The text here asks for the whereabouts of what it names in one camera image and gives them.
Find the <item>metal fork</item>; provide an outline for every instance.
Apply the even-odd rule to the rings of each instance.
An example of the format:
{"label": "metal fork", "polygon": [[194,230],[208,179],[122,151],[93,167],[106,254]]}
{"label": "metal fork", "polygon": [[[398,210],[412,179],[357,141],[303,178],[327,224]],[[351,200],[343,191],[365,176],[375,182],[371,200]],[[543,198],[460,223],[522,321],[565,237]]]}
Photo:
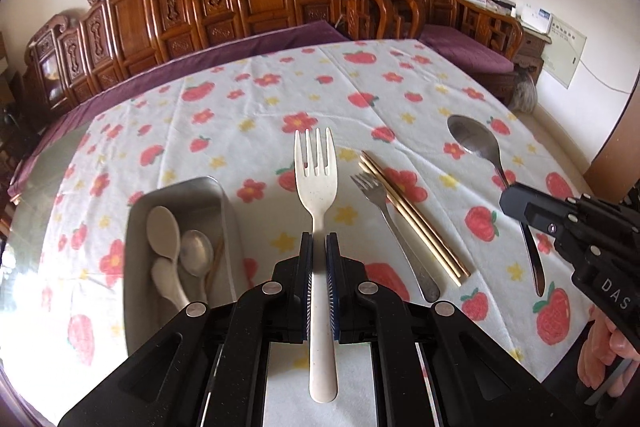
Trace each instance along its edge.
{"label": "metal fork", "polygon": [[433,277],[431,277],[424,264],[422,264],[407,241],[402,237],[398,227],[396,227],[393,219],[391,219],[391,215],[389,215],[388,208],[386,207],[386,189],[384,185],[380,183],[375,176],[368,172],[356,174],[355,176],[352,176],[351,179],[362,191],[367,200],[375,204],[375,206],[380,209],[380,212],[382,212],[382,216],[385,218],[391,232],[396,236],[400,250],[404,253],[409,266],[414,273],[414,277],[418,282],[418,288],[420,288],[420,293],[424,300],[427,302],[437,301],[440,297],[440,288],[438,288]]}
{"label": "metal fork", "polygon": [[331,327],[327,281],[324,214],[334,203],[338,191],[338,171],[334,139],[326,130],[327,165],[322,156],[320,130],[316,129],[318,165],[314,166],[309,130],[306,137],[306,167],[302,157],[300,132],[296,131],[294,165],[298,196],[313,219],[313,265],[311,273],[311,308],[309,320],[309,394],[316,402],[331,402],[338,394],[335,368],[334,332]]}

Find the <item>strawberry print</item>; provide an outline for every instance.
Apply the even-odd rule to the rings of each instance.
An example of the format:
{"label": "strawberry print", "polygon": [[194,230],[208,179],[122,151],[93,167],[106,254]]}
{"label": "strawberry print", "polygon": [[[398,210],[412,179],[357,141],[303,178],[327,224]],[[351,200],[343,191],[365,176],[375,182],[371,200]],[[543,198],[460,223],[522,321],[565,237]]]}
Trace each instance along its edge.
{"label": "strawberry print", "polygon": [[86,143],[89,141],[90,138],[91,138],[91,133],[89,132],[84,133],[84,136],[82,136],[82,139],[78,144],[78,150],[82,149],[82,147],[86,145]]}
{"label": "strawberry print", "polygon": [[282,118],[284,125],[282,131],[286,133],[311,129],[318,123],[316,118],[309,116],[306,112],[297,112],[296,114],[288,114]]}
{"label": "strawberry print", "polygon": [[363,51],[355,53],[343,54],[344,60],[351,62],[352,64],[374,64],[377,60],[376,55],[373,53],[367,53]]}
{"label": "strawberry print", "polygon": [[254,277],[258,271],[258,262],[250,257],[245,257],[242,259],[242,267],[244,267],[244,274],[247,281],[249,281],[249,288],[253,288],[255,286]]}
{"label": "strawberry print", "polygon": [[293,168],[293,163],[289,167],[284,169],[278,169],[276,171],[278,177],[278,185],[289,192],[296,192],[296,172]]}
{"label": "strawberry print", "polygon": [[138,192],[134,192],[132,195],[130,195],[129,199],[127,200],[127,206],[133,206],[144,195],[145,193],[142,190],[139,190]]}
{"label": "strawberry print", "polygon": [[229,100],[235,100],[236,98],[240,98],[241,96],[244,96],[244,91],[242,89],[236,89],[231,91],[226,97]]}
{"label": "strawberry print", "polygon": [[462,149],[460,145],[458,145],[455,142],[444,144],[442,151],[445,154],[450,154],[454,160],[459,160],[460,158],[462,158],[463,154],[465,153],[465,150]]}
{"label": "strawberry print", "polygon": [[484,206],[474,206],[466,214],[465,224],[478,239],[490,243],[494,237],[500,235],[498,227],[495,226],[496,219],[495,211],[492,212]]}
{"label": "strawberry print", "polygon": [[138,136],[145,136],[146,133],[148,133],[149,131],[151,131],[151,128],[153,126],[151,126],[151,124],[146,124],[143,125],[140,129],[138,129]]}
{"label": "strawberry print", "polygon": [[473,100],[484,100],[484,94],[476,91],[473,87],[465,87],[465,89],[463,89],[462,91],[465,92],[466,95]]}
{"label": "strawberry print", "polygon": [[84,245],[84,240],[86,239],[87,227],[84,223],[81,223],[80,226],[74,230],[73,235],[71,236],[71,248],[74,250],[80,250],[82,245]]}
{"label": "strawberry print", "polygon": [[100,271],[106,275],[107,287],[112,288],[122,277],[124,268],[124,243],[116,239],[109,247],[109,253],[100,258]]}
{"label": "strawberry print", "polygon": [[[507,169],[504,172],[504,175],[507,177],[507,181],[509,182],[509,184],[514,184],[516,182],[516,173]],[[491,181],[494,182],[494,184],[496,184],[498,186],[498,188],[500,188],[500,190],[502,192],[504,192],[504,183],[502,183],[502,180],[500,179],[500,176],[498,176],[498,174],[496,174],[495,176],[492,176]]]}
{"label": "strawberry print", "polygon": [[216,84],[213,82],[203,82],[199,86],[188,87],[185,89],[181,98],[185,102],[196,102],[197,100],[202,100],[207,96],[214,87],[216,87]]}
{"label": "strawberry print", "polygon": [[107,188],[109,186],[109,183],[110,183],[109,173],[108,172],[104,172],[103,174],[100,174],[94,180],[94,186],[91,187],[91,190],[89,191],[89,194],[91,196],[93,196],[94,198],[99,198],[102,195],[102,193],[104,192],[105,188]]}
{"label": "strawberry print", "polygon": [[378,101],[378,97],[370,92],[355,92],[350,94],[347,100],[356,107],[374,107],[374,103]]}
{"label": "strawberry print", "polygon": [[120,124],[117,124],[116,127],[112,127],[111,130],[107,133],[107,140],[113,140],[114,138],[117,138],[118,134],[120,134],[120,131],[122,131],[123,129],[124,127]]}
{"label": "strawberry print", "polygon": [[66,328],[66,339],[76,350],[76,355],[84,365],[94,360],[94,328],[86,315],[73,315]]}
{"label": "strawberry print", "polygon": [[487,121],[487,124],[489,124],[491,128],[498,134],[503,134],[505,136],[509,136],[511,134],[511,131],[507,127],[507,124],[505,124],[498,118],[491,117],[490,120]]}
{"label": "strawberry print", "polygon": [[376,127],[371,131],[371,137],[374,140],[391,143],[396,139],[396,134],[389,127]]}
{"label": "strawberry print", "polygon": [[215,115],[211,112],[210,109],[205,109],[202,110],[200,112],[195,113],[192,117],[191,117],[191,123],[193,124],[197,124],[197,123],[207,123],[209,120],[211,120]]}
{"label": "strawberry print", "polygon": [[40,307],[47,311],[51,311],[51,299],[53,298],[53,290],[48,286],[42,289],[42,294],[40,295]]}
{"label": "strawberry print", "polygon": [[536,318],[536,330],[540,339],[549,346],[564,341],[569,334],[571,324],[571,306],[569,297],[562,288],[556,288],[554,282],[549,285],[546,300],[533,305]]}
{"label": "strawberry print", "polygon": [[209,146],[209,142],[210,141],[211,141],[210,138],[205,138],[203,136],[199,136],[199,137],[195,138],[193,141],[191,141],[191,144],[189,146],[189,150],[191,152],[202,151],[202,150],[206,149]]}
{"label": "strawberry print", "polygon": [[400,76],[397,73],[391,73],[391,72],[385,73],[382,76],[387,82],[396,82],[398,84],[402,82],[402,80],[404,79],[403,76]]}
{"label": "strawberry print", "polygon": [[423,57],[422,55],[414,55],[414,57],[412,57],[412,60],[418,62],[418,64],[431,64],[431,59]]}
{"label": "strawberry print", "polygon": [[383,169],[385,176],[390,179],[396,187],[406,196],[412,203],[421,203],[429,196],[427,191],[418,187],[418,174],[411,171],[396,171],[392,168]]}
{"label": "strawberry print", "polygon": [[419,92],[406,92],[404,94],[404,97],[409,101],[409,102],[421,102],[422,101],[422,95]]}
{"label": "strawberry print", "polygon": [[484,321],[489,311],[489,301],[486,295],[478,291],[478,288],[471,292],[471,295],[463,295],[462,312],[471,320],[478,322]]}
{"label": "strawberry print", "polygon": [[153,165],[156,158],[164,152],[164,147],[161,145],[152,145],[151,147],[143,150],[140,155],[140,166],[146,167],[148,165]]}
{"label": "strawberry print", "polygon": [[264,197],[264,188],[267,184],[262,182],[255,182],[252,179],[244,180],[242,188],[238,188],[236,195],[244,203],[251,203],[254,200],[261,200]]}
{"label": "strawberry print", "polygon": [[387,263],[366,264],[364,269],[367,271],[367,278],[369,278],[370,281],[382,284],[390,290],[393,290],[403,301],[409,300],[409,292],[402,282],[402,279],[398,277],[396,271]]}
{"label": "strawberry print", "polygon": [[536,238],[538,240],[538,250],[542,253],[550,253],[554,246],[551,244],[548,235],[546,233],[537,233]]}
{"label": "strawberry print", "polygon": [[557,172],[547,174],[545,182],[546,190],[548,190],[552,196],[560,198],[561,200],[574,197],[574,192],[571,190],[569,184]]}
{"label": "strawberry print", "polygon": [[254,78],[254,83],[260,87],[271,86],[272,84],[279,84],[281,76],[279,74],[267,73],[264,76]]}

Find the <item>metal container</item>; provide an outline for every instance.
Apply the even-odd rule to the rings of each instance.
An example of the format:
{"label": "metal container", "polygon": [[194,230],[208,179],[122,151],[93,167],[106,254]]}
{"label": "metal container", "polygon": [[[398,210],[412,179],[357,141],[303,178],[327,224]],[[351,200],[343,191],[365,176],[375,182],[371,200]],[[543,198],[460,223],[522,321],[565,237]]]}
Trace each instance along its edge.
{"label": "metal container", "polygon": [[[151,280],[151,266],[158,255],[146,239],[146,216],[158,205],[175,216],[180,234],[200,230],[215,247],[224,235],[223,258],[209,288],[210,307],[235,302],[248,289],[242,266],[243,254],[238,224],[220,184],[205,176],[142,196],[131,208],[127,222],[124,264],[124,327],[129,354],[137,350],[177,313],[162,298]],[[182,285],[190,299],[197,300],[197,284],[182,266],[178,266]]]}

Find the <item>tablecloth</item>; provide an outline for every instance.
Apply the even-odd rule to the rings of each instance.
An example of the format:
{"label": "tablecloth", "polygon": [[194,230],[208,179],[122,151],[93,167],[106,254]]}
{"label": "tablecloth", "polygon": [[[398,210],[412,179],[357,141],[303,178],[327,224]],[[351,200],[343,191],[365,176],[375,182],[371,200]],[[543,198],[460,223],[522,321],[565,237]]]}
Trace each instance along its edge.
{"label": "tablecloth", "polygon": [[[380,211],[349,178],[359,171],[358,152],[369,150],[472,271],[457,288],[407,231],[433,268],[442,299],[542,380],[582,330],[589,302],[570,283],[570,266],[549,238],[534,231],[547,281],[543,298],[535,294],[520,228],[498,206],[500,181],[488,162],[454,142],[450,114],[492,129],[509,179],[562,198],[577,195],[523,124],[414,40],[326,44],[239,60],[102,113],[56,197],[33,282],[37,294],[20,302],[29,325],[24,334],[16,331],[15,345],[3,346],[14,386],[57,421],[127,356],[124,235],[128,208],[146,192],[215,177],[238,216],[246,276],[251,284],[269,279],[274,263],[297,254],[301,233],[310,230],[295,192],[292,153],[295,130],[315,126],[334,133],[338,195],[326,227],[338,233],[341,253],[363,261],[370,279],[425,304]],[[276,346],[265,425],[373,425],[368,360],[366,346],[340,346],[338,399],[318,406],[308,397],[304,347]],[[25,373],[35,367],[37,381]]]}

